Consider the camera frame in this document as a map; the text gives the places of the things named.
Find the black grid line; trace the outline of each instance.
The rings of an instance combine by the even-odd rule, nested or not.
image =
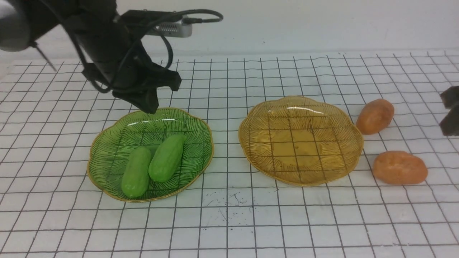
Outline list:
[[[251,249],[259,257],[259,250],[269,248],[278,249],[279,252],[283,250],[285,256],[287,249],[305,248],[311,250],[316,256],[319,255],[316,253],[317,250],[338,248],[342,250],[345,257],[348,257],[349,254],[346,253],[345,248],[355,247],[368,248],[368,250],[371,248],[373,256],[376,257],[375,248],[381,246],[405,248],[408,246],[401,244],[401,240],[403,242],[407,242],[407,240],[401,239],[396,226],[411,225],[416,228],[420,227],[420,233],[422,232],[426,243],[410,243],[409,246],[414,248],[428,247],[434,257],[438,256],[434,253],[434,247],[459,245],[459,236],[454,235],[452,229],[452,225],[459,223],[459,221],[452,219],[451,210],[444,210],[443,208],[445,204],[459,207],[459,198],[457,197],[459,194],[459,177],[451,172],[459,169],[459,164],[454,161],[454,157],[459,157],[457,156],[459,138],[445,137],[438,133],[438,122],[448,113],[448,110],[442,107],[438,95],[449,86],[459,85],[457,60],[459,60],[457,55],[450,55],[446,51],[443,53],[435,51],[417,52],[416,54],[406,52],[384,56],[340,54],[302,58],[296,56],[261,57],[253,60],[232,57],[223,60],[186,58],[175,61],[175,70],[180,73],[183,79],[181,90],[170,93],[168,88],[158,89],[160,105],[165,107],[179,106],[193,115],[203,118],[212,129],[215,146],[214,160],[200,179],[202,182],[200,181],[199,184],[194,184],[191,187],[193,191],[201,191],[201,201],[188,204],[186,207],[183,207],[183,203],[178,202],[176,196],[162,200],[163,203],[151,202],[148,205],[131,205],[115,200],[110,201],[110,198],[102,194],[101,191],[94,187],[88,188],[90,185],[87,185],[87,176],[83,171],[76,170],[83,170],[82,167],[77,166],[88,161],[84,151],[88,151],[90,148],[90,138],[95,137],[99,126],[101,129],[106,128],[107,125],[113,124],[122,115],[130,113],[136,108],[130,104],[125,105],[110,95],[98,94],[97,91],[90,88],[84,78],[79,77],[79,73],[76,72],[77,69],[81,69],[77,62],[60,62],[58,64],[59,70],[56,73],[50,72],[49,66],[44,63],[27,61],[17,64],[15,73],[11,73],[0,82],[0,93],[5,96],[0,102],[0,216],[7,218],[4,220],[4,225],[0,225],[0,233],[8,236],[5,242],[0,244],[2,244],[2,250],[6,245],[9,246],[8,250],[2,251],[2,253],[18,254],[25,257],[31,256],[31,254],[46,253],[48,256],[56,257],[60,253],[82,253],[84,255],[91,252],[113,255],[131,251],[141,255],[142,252],[167,251],[170,257],[172,251],[188,250],[196,251],[197,256],[201,257],[199,252],[201,250],[226,250],[227,256],[229,256],[229,252],[232,250]],[[365,137],[365,149],[361,155],[361,164],[353,172],[356,174],[350,174],[336,182],[309,189],[312,192],[326,193],[322,196],[327,200],[326,202],[318,202],[316,200],[318,197],[315,196],[306,196],[305,188],[301,191],[301,196],[296,197],[299,203],[285,203],[285,195],[281,198],[280,194],[296,187],[273,181],[264,175],[261,177],[260,173],[246,161],[242,150],[239,149],[238,126],[251,108],[262,101],[276,100],[288,95],[303,95],[320,102],[336,105],[347,112],[354,121],[359,115],[359,110],[375,98],[385,98],[396,108],[394,121],[388,129],[377,135]],[[49,137],[48,139],[52,139],[54,142],[48,145],[35,146],[39,137]],[[68,138],[66,141],[68,147],[61,147],[60,144],[57,144],[58,140],[61,141],[60,138]],[[24,144],[24,139],[33,139],[34,142]],[[422,144],[422,147],[418,150],[412,144]],[[399,147],[420,157],[425,157],[429,172],[441,172],[441,179],[430,181],[428,178],[425,183],[409,187],[385,185],[376,180],[370,174],[372,159],[375,158],[378,151],[393,150]],[[51,157],[52,152],[57,150],[68,151],[68,158],[66,155],[60,156],[61,158]],[[37,158],[37,153],[45,151],[50,152],[47,157]],[[12,158],[11,154],[8,155],[9,152],[17,153],[17,157]],[[27,173],[23,167],[29,170],[37,167],[37,171]],[[216,178],[226,180],[226,182],[221,181],[222,187],[205,184],[204,177],[209,179],[211,176],[207,177],[207,175],[210,174],[216,175]],[[362,181],[357,176],[358,174],[368,178]],[[247,176],[250,176],[250,181],[233,187],[230,185],[230,180],[236,176],[246,178],[247,181]],[[50,185],[35,189],[35,185],[43,181],[50,182]],[[65,189],[63,187],[65,181],[74,181],[71,188]],[[451,196],[439,196],[439,188],[447,189]],[[225,190],[225,196],[221,196],[222,200],[226,200],[222,201],[222,204],[224,202],[223,206],[216,203],[205,205],[206,203],[203,203],[204,190]],[[252,210],[251,216],[247,219],[253,220],[253,224],[230,226],[228,222],[231,217],[228,193],[234,190],[238,190],[246,196],[251,195],[251,197],[247,197],[252,198],[251,203],[240,203],[238,207]],[[346,197],[355,199],[355,201],[343,202],[341,197],[335,196],[337,191],[345,191],[349,194]],[[379,199],[371,203],[366,199],[361,199],[364,197],[362,193],[366,191],[375,194],[375,198]],[[397,195],[387,199],[386,195],[392,191]],[[412,196],[414,192],[411,191],[420,192],[425,196],[414,198]],[[263,196],[263,202],[255,203],[253,201],[255,195],[268,192],[271,194]],[[86,207],[81,204],[76,206],[77,201],[80,201],[78,197],[85,194],[94,195],[94,200],[90,200],[93,204]],[[27,208],[26,206],[30,205],[30,198],[32,196],[36,198],[39,195],[47,196],[47,198],[43,201],[40,200],[40,205]],[[67,203],[59,208],[56,205],[62,202],[59,201],[59,196],[64,195],[68,195],[65,199]],[[438,212],[441,214],[438,215],[437,220],[428,222],[422,220],[414,208],[420,204],[430,204],[438,208]],[[391,205],[411,207],[414,213],[412,219],[396,222],[391,217],[393,216],[392,211],[389,212],[388,209]],[[367,214],[363,209],[364,206],[366,211],[372,207],[385,209],[384,213],[387,215],[387,220],[366,221]],[[302,222],[291,220],[285,215],[282,216],[281,208],[294,209],[299,207],[305,209],[306,217]],[[221,214],[221,223],[206,225],[205,227],[202,225],[206,211],[214,210],[218,213],[218,210],[222,208],[226,208],[226,212]],[[260,222],[255,215],[256,208],[277,210],[278,215],[274,215],[278,217],[277,222],[259,224]],[[311,220],[313,216],[316,216],[311,212],[317,208],[330,209],[330,215],[333,216],[333,219],[327,222]],[[355,209],[355,211],[358,209],[354,215],[360,217],[362,222],[345,223],[339,220],[339,216],[342,214],[336,213],[335,208],[337,210]],[[180,210],[183,214],[182,212],[186,209],[198,209],[200,211],[196,215],[198,217],[193,215],[193,217],[187,218],[196,222],[199,220],[198,223],[184,224],[183,221],[180,221],[180,224],[175,223],[176,220],[181,219],[180,216],[176,216],[176,212]],[[149,219],[154,219],[150,218],[150,212],[160,211],[170,214],[173,217],[171,218],[172,222],[170,224],[164,222],[160,226],[157,223],[150,225]],[[15,226],[23,221],[23,219],[20,220],[20,216],[25,212],[44,212],[43,217],[36,222],[36,226],[38,226],[36,230],[26,230]],[[55,229],[43,228],[44,220],[58,212],[66,214],[59,227]],[[95,216],[92,221],[89,219],[84,225],[70,225],[72,212],[95,213]],[[107,212],[119,214],[120,217],[115,218],[117,221],[110,224],[108,228],[97,226],[98,214]],[[146,214],[145,225],[122,226],[123,214],[128,213]],[[377,245],[372,239],[373,236],[368,232],[369,225],[371,227],[392,228],[395,234],[394,238],[397,238],[394,241],[398,241],[398,244]],[[287,226],[309,228],[308,238],[311,238],[311,243],[306,246],[291,246],[291,236],[284,234],[284,229]],[[337,235],[330,237],[339,238],[340,245],[338,242],[330,247],[320,245],[320,239],[313,234],[311,228],[327,226],[336,227]],[[346,245],[341,239],[340,227],[343,226],[364,227],[367,230],[366,236],[361,232],[360,237],[367,238],[368,244]],[[444,234],[452,234],[454,239],[447,236],[443,239],[442,236],[431,241],[433,233],[428,229],[437,227],[442,228]],[[225,245],[215,248],[209,248],[208,244],[205,247],[202,245],[204,238],[201,236],[201,230],[211,228],[219,228],[218,231],[221,230],[222,233],[223,229],[226,229]],[[146,237],[152,237],[147,235],[150,232],[148,230],[163,229],[171,231],[170,239],[166,239],[164,245],[155,249],[150,249],[144,245]],[[188,246],[180,248],[175,242],[173,244],[174,231],[181,232],[183,229],[198,230],[196,248],[188,248]],[[231,242],[234,241],[235,231],[230,231],[230,229],[240,229],[241,232],[247,232],[247,230],[250,232],[253,229],[253,237],[251,236],[253,239],[250,240],[253,241],[253,245],[238,247],[237,245],[240,244],[237,244],[235,246],[235,243]],[[272,234],[277,242],[267,240],[260,235],[261,231],[271,232],[269,231],[271,229],[275,230],[272,231]],[[75,244],[78,245],[78,248],[66,250],[61,242],[65,233],[70,230],[79,232],[87,238],[76,239]],[[92,241],[91,235],[94,232],[101,234],[104,232],[103,230],[110,231],[115,237],[113,243],[109,243],[112,244],[110,250],[89,251],[87,247]],[[138,246],[136,248],[129,247],[132,250],[120,250],[121,248],[116,245],[118,234],[126,232],[125,230],[137,230],[139,235],[136,240],[142,241],[142,243],[135,245]],[[60,239],[53,240],[56,247],[54,250],[37,251],[36,246],[34,246],[39,244],[37,239],[32,239],[30,242],[24,240],[24,246],[30,245],[22,248],[12,247],[13,245],[8,242],[12,234],[27,234],[31,237],[37,237],[48,231],[55,234],[62,232]],[[403,253],[406,257],[404,248],[401,248],[400,255]]]

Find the green cucumber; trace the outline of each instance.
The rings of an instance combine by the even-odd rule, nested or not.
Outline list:
[[[172,135],[162,142],[150,163],[148,174],[154,182],[167,182],[179,168],[185,135]]]
[[[121,190],[129,198],[142,196],[150,185],[148,166],[151,162],[151,151],[145,146],[133,150],[121,180]]]

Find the white surface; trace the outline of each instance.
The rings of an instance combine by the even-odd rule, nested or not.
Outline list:
[[[17,62],[0,84],[0,257],[457,257],[459,138],[441,134],[448,111],[438,94],[459,85],[459,53],[261,58],[174,66],[184,81],[177,93],[161,89],[160,105],[205,119],[215,155],[189,189],[141,204],[111,199],[85,176],[92,140],[131,105],[85,85],[76,60],[55,62],[57,74]],[[284,95],[334,104],[354,120],[382,97],[396,115],[365,137],[349,176],[290,187],[251,167],[237,138],[251,107]],[[386,150],[421,157],[426,182],[375,180],[370,165]]]
[[[187,39],[171,39],[178,56],[304,53],[344,50],[446,49],[459,47],[457,0],[118,0],[118,11],[207,8],[224,21],[197,24]],[[164,55],[158,37],[147,51]],[[50,58],[76,57],[58,27],[39,41]],[[39,58],[35,50],[3,58]]]

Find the black object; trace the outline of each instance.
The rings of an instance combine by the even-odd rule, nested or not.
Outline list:
[[[177,91],[181,78],[178,72],[168,70],[173,53],[164,35],[158,32],[168,49],[169,61],[166,67],[151,61],[140,41],[142,37],[162,22],[180,20],[185,14],[208,13],[218,16],[216,19],[207,20],[193,18],[188,23],[217,22],[223,19],[220,13],[211,10],[129,11],[123,18],[116,11],[116,0],[0,0],[0,4],[8,6],[10,10],[8,13],[3,12],[6,9],[0,5],[0,18],[6,13],[8,17],[20,21],[17,23],[23,27],[23,21],[28,22],[27,29],[20,35],[17,31],[13,35],[11,31],[14,30],[0,27],[0,49],[24,49],[24,46],[13,50],[3,47],[3,39],[13,36],[23,41],[27,39],[29,46],[36,46],[35,41],[38,38],[61,24],[81,59],[83,75],[93,86],[102,93],[112,91],[114,97],[123,99],[146,113],[155,113],[158,108],[156,89],[168,86]],[[86,61],[79,45],[93,63]]]
[[[459,86],[453,86],[440,94],[443,105],[451,109],[440,122],[440,128],[444,136],[459,135]]]

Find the orange potato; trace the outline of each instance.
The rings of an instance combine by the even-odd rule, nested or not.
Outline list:
[[[422,159],[405,151],[386,151],[373,163],[373,175],[391,185],[415,185],[427,178]]]
[[[394,112],[394,106],[390,102],[377,99],[365,105],[355,125],[363,135],[377,134],[389,126]]]

